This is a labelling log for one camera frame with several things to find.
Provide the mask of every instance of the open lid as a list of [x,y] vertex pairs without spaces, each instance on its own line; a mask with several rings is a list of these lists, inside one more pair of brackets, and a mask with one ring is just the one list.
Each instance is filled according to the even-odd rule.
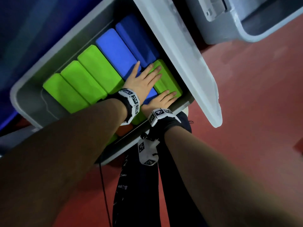
[[172,0],[134,2],[209,122],[221,126],[216,81]]

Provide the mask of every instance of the leg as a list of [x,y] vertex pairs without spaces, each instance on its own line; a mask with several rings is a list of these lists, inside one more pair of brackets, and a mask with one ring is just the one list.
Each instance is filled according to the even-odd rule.
[[161,226],[158,164],[139,162],[137,145],[125,153],[113,207],[113,226]]
[[[187,116],[183,112],[180,112],[177,116],[184,128],[191,132]],[[160,143],[157,146],[157,151],[170,226],[207,226],[202,214],[185,188],[176,164],[165,143]]]

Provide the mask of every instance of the cable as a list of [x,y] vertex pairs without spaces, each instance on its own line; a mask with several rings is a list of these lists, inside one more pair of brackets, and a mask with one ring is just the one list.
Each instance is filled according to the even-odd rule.
[[107,205],[107,200],[106,200],[106,194],[105,194],[105,187],[104,187],[104,181],[103,181],[103,174],[102,174],[102,170],[101,170],[101,159],[100,158],[99,158],[99,169],[100,169],[100,175],[101,175],[102,189],[103,189],[103,193],[104,193],[105,206],[106,206],[106,211],[107,211],[107,216],[108,216],[108,223],[109,223],[109,227],[112,227],[111,218],[110,218],[110,215],[109,215],[108,205]]

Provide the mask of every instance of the finger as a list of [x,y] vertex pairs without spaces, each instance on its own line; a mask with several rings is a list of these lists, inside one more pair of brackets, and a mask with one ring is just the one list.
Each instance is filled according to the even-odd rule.
[[150,74],[148,74],[144,80],[147,83],[151,82],[151,80],[160,72],[160,70],[161,70],[161,66],[158,66],[157,68],[155,68],[155,70],[153,70]]
[[168,93],[169,93],[169,90],[166,90],[166,91],[162,92],[160,95],[158,95],[155,99],[157,99],[160,102],[165,96],[167,96]]
[[133,68],[133,71],[131,72],[130,76],[129,77],[132,77],[132,78],[135,78],[137,73],[138,73],[138,69],[139,69],[139,66],[140,66],[140,61],[138,61],[134,68]]
[[149,74],[149,72],[153,69],[154,64],[150,64],[147,68],[141,73],[140,78],[143,80]]
[[147,86],[152,88],[152,87],[154,86],[154,84],[157,83],[157,81],[161,79],[161,77],[162,77],[162,74],[161,74],[161,73],[158,74],[158,75],[156,75],[156,76],[151,80],[151,82],[149,82],[149,84],[148,84]]
[[165,108],[169,108],[169,106],[172,105],[173,102],[175,102],[178,98],[174,97],[172,99],[170,99],[166,104],[165,104]]
[[168,94],[167,96],[165,96],[162,101],[164,101],[165,103],[168,102],[170,99],[174,98],[176,96],[177,92],[174,91],[170,94]]

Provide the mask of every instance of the person's left hand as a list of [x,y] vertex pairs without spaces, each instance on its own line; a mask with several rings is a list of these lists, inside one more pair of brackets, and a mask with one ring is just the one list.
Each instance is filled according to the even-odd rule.
[[141,73],[140,76],[136,77],[138,73],[138,68],[140,65],[140,61],[138,61],[130,74],[130,76],[127,78],[123,88],[129,88],[133,90],[139,100],[140,105],[143,104],[144,100],[148,96],[150,90],[154,86],[154,84],[160,80],[162,77],[162,74],[158,74],[161,70],[161,66],[158,66],[154,71],[152,71],[150,74],[149,72],[154,67],[153,64],[148,65],[148,67]]

